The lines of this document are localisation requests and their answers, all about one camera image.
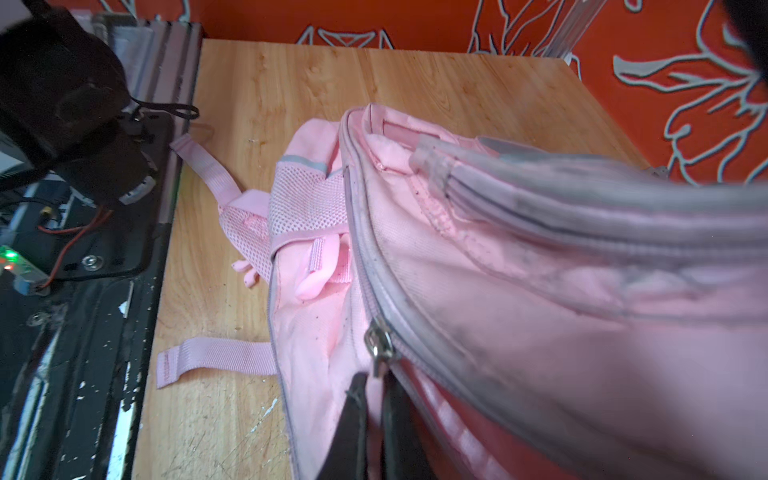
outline metal zipper pull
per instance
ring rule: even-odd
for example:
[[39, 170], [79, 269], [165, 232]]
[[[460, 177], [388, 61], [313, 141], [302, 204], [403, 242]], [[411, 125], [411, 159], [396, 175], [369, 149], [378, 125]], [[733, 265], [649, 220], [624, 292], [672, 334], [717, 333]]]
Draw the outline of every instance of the metal zipper pull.
[[389, 332], [379, 325], [376, 318], [366, 330], [365, 342], [368, 353], [373, 357], [373, 376], [379, 378], [384, 372], [382, 363], [388, 363], [395, 356], [395, 347], [392, 346], [392, 338]]

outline screw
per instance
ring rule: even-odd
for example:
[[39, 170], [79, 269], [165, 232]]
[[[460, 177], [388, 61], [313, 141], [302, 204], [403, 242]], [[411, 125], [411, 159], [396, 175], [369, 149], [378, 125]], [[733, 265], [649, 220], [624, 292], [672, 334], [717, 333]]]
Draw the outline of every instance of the screw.
[[46, 323], [51, 319], [51, 314], [48, 312], [37, 312], [36, 314], [32, 315], [27, 319], [27, 325], [29, 326], [40, 326], [43, 323]]
[[104, 259], [96, 255], [86, 255], [80, 263], [87, 271], [95, 272], [104, 266]]

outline red wire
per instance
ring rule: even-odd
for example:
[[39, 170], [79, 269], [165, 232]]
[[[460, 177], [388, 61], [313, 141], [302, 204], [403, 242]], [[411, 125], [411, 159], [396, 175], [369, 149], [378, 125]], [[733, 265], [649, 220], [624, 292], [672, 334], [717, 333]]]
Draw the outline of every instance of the red wire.
[[[94, 228], [95, 227], [99, 227], [100, 225], [102, 225], [111, 216], [112, 216], [112, 210], [109, 210], [98, 221], [98, 223], [94, 225]], [[84, 228], [85, 228], [85, 226], [83, 226], [83, 227], [65, 228], [63, 230], [51, 230], [50, 228], [45, 228], [42, 225], [38, 225], [38, 230], [40, 230], [43, 233], [50, 233], [51, 235], [64, 235], [66, 233], [75, 233], [75, 232], [79, 232], [80, 230], [83, 230]]]
[[109, 215], [111, 214], [111, 210], [107, 212], [104, 215], [104, 218], [99, 218], [101, 216], [101, 212], [104, 209], [103, 206], [99, 205], [99, 208], [96, 210], [96, 214], [94, 215], [91, 222], [86, 225], [85, 227], [82, 227], [81, 230], [78, 232], [77, 235], [72, 237], [72, 240], [69, 240], [66, 245], [64, 245], [64, 248], [61, 249], [61, 252], [58, 254], [58, 258], [56, 259], [56, 263], [54, 263], [53, 268], [51, 269], [51, 274], [48, 275], [48, 280], [45, 281], [42, 285], [38, 287], [38, 290], [42, 290], [45, 287], [51, 285], [51, 282], [53, 282], [54, 277], [56, 276], [56, 272], [58, 272], [58, 269], [61, 267], [61, 262], [64, 260], [64, 255], [67, 253], [67, 250], [74, 245], [75, 242], [80, 240], [80, 237], [85, 235], [89, 230], [97, 227], [98, 225], [101, 225], [103, 223], [103, 220], [106, 220], [109, 218]]

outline wood grain tabletop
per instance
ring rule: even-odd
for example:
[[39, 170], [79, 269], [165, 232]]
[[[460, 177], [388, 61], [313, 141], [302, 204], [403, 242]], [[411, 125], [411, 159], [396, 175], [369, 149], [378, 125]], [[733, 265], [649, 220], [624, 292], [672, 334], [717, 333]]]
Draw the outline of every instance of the wood grain tabletop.
[[[241, 188], [270, 190], [275, 163], [310, 118], [385, 104], [456, 134], [647, 167], [568, 66], [497, 57], [205, 40], [194, 139]], [[181, 172], [133, 477], [290, 478], [280, 387], [271, 377], [198, 369], [155, 388], [157, 353], [194, 336], [268, 341], [266, 283], [248, 290], [218, 225], [217, 204]]]

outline zipper pull tab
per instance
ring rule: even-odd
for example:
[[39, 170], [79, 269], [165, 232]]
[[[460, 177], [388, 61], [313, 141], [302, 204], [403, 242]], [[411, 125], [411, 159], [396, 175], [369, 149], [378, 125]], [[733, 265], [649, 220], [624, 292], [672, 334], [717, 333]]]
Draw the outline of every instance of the zipper pull tab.
[[379, 378], [384, 373], [382, 363], [388, 363], [395, 356], [395, 347], [392, 346], [389, 332], [385, 331], [377, 320], [378, 318], [371, 322], [364, 340], [368, 353], [373, 357], [373, 376]]

